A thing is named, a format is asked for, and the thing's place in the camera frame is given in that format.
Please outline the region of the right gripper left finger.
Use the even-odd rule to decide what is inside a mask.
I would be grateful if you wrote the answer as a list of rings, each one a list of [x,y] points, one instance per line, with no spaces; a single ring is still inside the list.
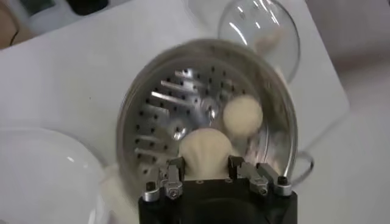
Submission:
[[[170,159],[165,172],[159,167],[152,168],[142,193],[143,201],[158,201],[164,194],[170,200],[176,200],[183,194],[185,161],[182,157]]]

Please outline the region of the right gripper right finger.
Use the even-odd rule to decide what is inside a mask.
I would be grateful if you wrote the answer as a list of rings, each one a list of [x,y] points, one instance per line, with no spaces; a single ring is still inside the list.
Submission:
[[[253,165],[245,162],[240,156],[228,157],[229,178],[232,180],[246,179],[251,192],[260,196],[269,193],[289,197],[292,194],[292,184],[287,177],[279,175],[269,164],[257,163]]]

